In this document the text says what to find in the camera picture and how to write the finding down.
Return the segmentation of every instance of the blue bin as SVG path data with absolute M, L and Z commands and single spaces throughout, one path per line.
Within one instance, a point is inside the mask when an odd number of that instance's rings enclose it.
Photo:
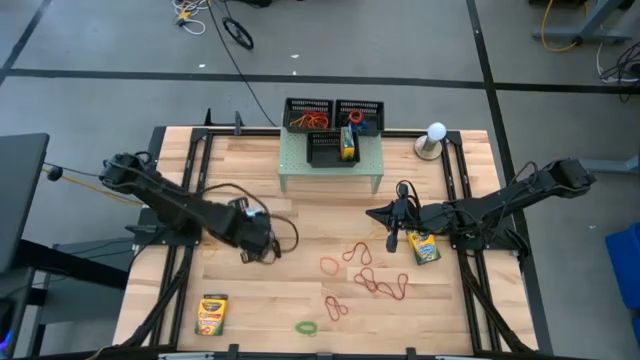
M 640 223 L 607 236 L 607 248 L 618 279 L 622 300 L 629 309 L 640 310 Z

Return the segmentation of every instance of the rubber band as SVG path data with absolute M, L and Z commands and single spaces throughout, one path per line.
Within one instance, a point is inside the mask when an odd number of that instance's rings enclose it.
M 331 272 L 331 271 L 327 271 L 327 269 L 322 266 L 322 262 L 323 261 L 330 261 L 333 262 L 334 264 L 336 264 L 336 271 L 335 272 Z M 320 271 L 322 271 L 323 274 L 329 275 L 329 276 L 336 276 L 338 275 L 338 272 L 340 272 L 340 264 L 338 263 L 338 260 L 332 258 L 332 257 L 328 257 L 328 256 L 323 256 L 320 258 Z
M 342 254 L 342 260 L 344 261 L 351 261 L 351 259 L 353 259 L 353 257 L 356 254 L 356 250 L 358 249 L 358 246 L 364 246 L 364 250 L 362 251 L 362 255 L 360 255 L 360 262 L 362 263 L 362 265 L 369 265 L 371 264 L 371 262 L 373 261 L 373 257 L 371 257 L 371 251 L 369 251 L 369 246 L 367 246 L 367 244 L 363 243 L 362 241 L 357 242 L 354 246 L 353 249 L 345 252 Z M 364 261 L 364 256 L 365 254 L 367 256 L 369 256 L 369 261 L 365 262 Z
M 318 332 L 318 324 L 314 323 L 313 321 L 301 321 L 296 324 L 295 329 L 302 335 L 314 337 Z
M 362 123 L 362 120 L 364 120 L 364 115 L 362 114 L 362 111 L 353 110 L 351 113 L 349 113 L 350 123 L 355 125 L 360 125 Z
M 371 280 L 367 279 L 364 276 L 365 270 L 369 270 L 371 272 Z M 369 292 L 372 294 L 378 291 L 378 284 L 376 284 L 376 279 L 374 278 L 373 269 L 370 267 L 364 267 L 360 269 L 360 272 L 353 277 L 353 281 L 358 285 L 362 285 L 366 287 L 367 290 L 369 290 Z
M 333 321 L 340 320 L 341 314 L 347 315 L 349 313 L 349 308 L 347 308 L 345 305 L 340 305 L 340 303 L 338 303 L 338 300 L 334 296 L 327 296 L 324 299 L 324 306 L 327 308 L 327 312 L 329 313 L 329 318 Z M 336 313 L 335 317 L 331 313 L 332 308 Z
M 405 273 L 401 273 L 398 275 L 398 289 L 400 289 L 400 295 L 396 296 L 396 293 L 391 289 L 391 286 L 387 283 L 378 283 L 378 291 L 383 294 L 387 294 L 396 300 L 402 300 L 407 295 L 407 284 L 409 283 L 409 275 Z M 383 290 L 381 287 L 386 286 L 388 291 Z
M 326 129 L 329 127 L 329 117 L 323 112 L 305 111 L 297 120 L 291 121 L 289 126 Z
M 371 273 L 371 279 L 367 279 L 367 277 L 365 276 L 365 272 Z M 364 286 L 372 294 L 379 291 L 383 294 L 391 296 L 396 300 L 402 300 L 407 295 L 407 284 L 409 283 L 409 275 L 405 273 L 400 273 L 398 275 L 398 289 L 400 290 L 400 295 L 396 295 L 395 291 L 393 291 L 389 284 L 385 282 L 376 282 L 373 269 L 370 267 L 364 267 L 360 269 L 360 272 L 354 275 L 353 282 L 358 285 Z

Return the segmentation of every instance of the yellow cable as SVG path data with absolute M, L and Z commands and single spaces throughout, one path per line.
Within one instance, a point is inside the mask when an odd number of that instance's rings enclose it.
M 567 50 L 570 50 L 574 46 L 578 45 L 578 43 L 571 43 L 571 45 L 569 45 L 567 47 L 554 49 L 554 48 L 550 48 L 547 45 L 547 41 L 544 38 L 544 28 L 547 26 L 547 18 L 549 17 L 549 13 L 551 12 L 551 6 L 552 5 L 553 5 L 553 0 L 549 0 L 549 5 L 547 5 L 547 10 L 544 12 L 544 17 L 542 18 L 542 27 L 540 28 L 540 40 L 542 40 L 542 46 L 544 46 L 544 48 L 549 50 L 549 51 L 552 51 L 552 52 L 565 52 Z M 587 3 L 586 2 L 583 5 L 584 5 L 584 17 L 588 18 L 589 17 L 589 8 L 587 7 Z
M 51 172 L 51 170 L 49 170 L 49 169 L 42 169 L 42 171 L 47 173 L 47 174 Z M 82 185 L 82 186 L 84 186 L 86 188 L 89 188 L 89 189 L 91 189 L 93 191 L 97 191 L 97 192 L 103 194 L 104 196 L 106 196 L 108 198 L 111 198 L 113 200 L 116 200 L 116 201 L 120 201 L 123 204 L 133 205 L 133 206 L 142 206 L 142 205 L 144 205 L 143 203 L 141 203 L 139 201 L 127 200 L 127 199 L 120 198 L 120 197 L 118 197 L 118 196 L 116 196 L 116 195 L 114 195 L 114 194 L 112 194 L 112 193 L 110 193 L 108 191 L 100 190 L 100 189 L 98 189 L 97 187 L 95 187 L 95 186 L 93 186 L 91 184 L 87 184 L 86 182 L 80 181 L 78 179 L 74 179 L 74 178 L 69 177 L 69 176 L 62 175 L 62 178 L 67 180 L 67 181 L 69 181 L 69 182 L 72 182 L 74 184 Z

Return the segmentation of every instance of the green rubber band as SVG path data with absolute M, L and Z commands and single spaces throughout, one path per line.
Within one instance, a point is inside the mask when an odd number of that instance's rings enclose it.
M 318 325 L 313 321 L 301 321 L 296 324 L 296 331 L 303 335 L 313 336 L 318 332 Z

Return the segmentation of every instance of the red rubber band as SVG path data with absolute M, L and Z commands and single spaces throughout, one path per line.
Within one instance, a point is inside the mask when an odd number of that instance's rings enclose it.
M 327 296 L 324 299 L 324 306 L 327 308 L 329 318 L 333 321 L 340 320 L 341 314 L 347 315 L 349 313 L 349 308 L 347 308 L 345 305 L 340 305 L 340 303 L 338 303 L 338 300 L 334 296 Z M 331 309 L 335 311 L 335 317 L 332 315 Z
M 371 279 L 367 279 L 365 276 L 365 272 L 371 273 Z M 409 283 L 409 275 L 405 273 L 400 273 L 398 275 L 398 289 L 400 290 L 400 295 L 396 295 L 395 291 L 389 286 L 389 284 L 385 282 L 376 282 L 374 277 L 374 272 L 372 268 L 364 267 L 353 277 L 353 282 L 358 285 L 362 285 L 370 293 L 374 294 L 376 291 L 380 291 L 383 294 L 387 294 L 396 300 L 402 300 L 407 295 L 407 284 Z
M 353 110 L 349 114 L 349 121 L 352 124 L 359 125 L 360 123 L 362 123 L 362 120 L 364 120 L 364 115 L 362 114 L 362 111 L 360 111 L 360 110 Z
M 353 259 L 353 257 L 354 257 L 354 256 L 355 256 L 355 254 L 356 254 L 356 250 L 358 249 L 358 246 L 360 246 L 360 245 L 364 246 L 364 250 L 362 251 L 362 255 L 360 255 L 360 262 L 362 263 L 362 265 L 369 265 L 369 264 L 371 264 L 371 262 L 373 261 L 373 257 L 371 257 L 371 251 L 369 251 L 369 246 L 367 246 L 367 244 L 363 243 L 362 241 L 357 242 L 357 243 L 353 246 L 353 249 L 351 249 L 351 250 L 349 250 L 349 251 L 347 251 L 347 252 L 344 252 L 344 253 L 342 254 L 342 260 L 344 260 L 344 261 L 351 261 L 351 259 Z M 365 256 L 365 254 L 366 254 L 367 256 L 369 256 L 369 261 L 367 261 L 367 262 L 365 262 L 365 261 L 364 261 L 364 256 Z

